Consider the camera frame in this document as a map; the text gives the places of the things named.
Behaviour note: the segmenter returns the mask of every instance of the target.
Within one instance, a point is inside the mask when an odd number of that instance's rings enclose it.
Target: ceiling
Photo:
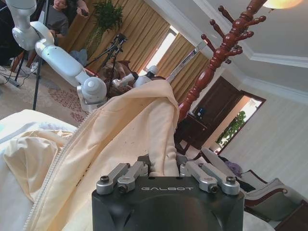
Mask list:
[[[145,0],[193,45],[205,33],[217,47],[222,39],[209,24],[215,19],[227,33],[231,23],[217,10],[223,5],[238,18],[250,0]],[[308,1],[291,9],[274,10],[262,7],[256,16],[266,21],[249,27],[252,38],[241,42],[243,54],[231,57],[231,65],[224,65],[234,75],[281,85],[308,93]],[[207,57],[212,56],[205,48]]]

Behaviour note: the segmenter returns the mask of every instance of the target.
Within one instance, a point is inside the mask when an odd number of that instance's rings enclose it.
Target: window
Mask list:
[[[162,59],[168,48],[173,43],[178,33],[179,32],[173,26],[170,26],[169,31],[167,32],[167,35],[163,40],[162,44],[159,46],[158,49],[156,49],[156,52],[154,53],[153,57],[149,60],[147,65],[139,72],[140,76],[145,75],[151,66],[157,65],[159,63],[159,61]]]

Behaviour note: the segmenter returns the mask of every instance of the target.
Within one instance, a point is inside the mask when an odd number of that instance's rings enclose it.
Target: carpet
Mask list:
[[[9,75],[10,71],[0,66],[1,73]],[[23,66],[17,81],[20,84],[24,81],[24,84],[19,88],[11,83],[1,85],[6,79],[0,75],[0,119],[24,109],[32,109],[35,74],[31,74],[30,69]],[[38,90],[37,111],[74,126],[78,126],[87,116],[81,109],[76,88],[60,77],[48,64],[42,66]]]

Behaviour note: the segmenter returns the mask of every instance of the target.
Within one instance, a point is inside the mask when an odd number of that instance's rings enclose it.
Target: cream jacket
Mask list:
[[[92,230],[91,193],[97,180],[140,155],[149,154],[152,175],[177,176],[173,134],[178,116],[169,83],[155,80],[112,98],[74,135],[43,130],[12,139],[5,161],[34,201],[25,230]]]

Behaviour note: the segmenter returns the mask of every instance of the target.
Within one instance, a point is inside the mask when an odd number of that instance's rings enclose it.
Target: green plant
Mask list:
[[[93,3],[96,18],[95,27],[86,41],[88,56],[91,56],[101,43],[105,31],[119,29],[122,25],[123,7],[113,5],[111,0]]]
[[[221,133],[221,135],[216,140],[216,143],[224,146],[229,140],[234,136],[234,134],[242,127],[245,123],[246,118],[245,112],[240,111],[237,116],[229,123],[226,129]]]

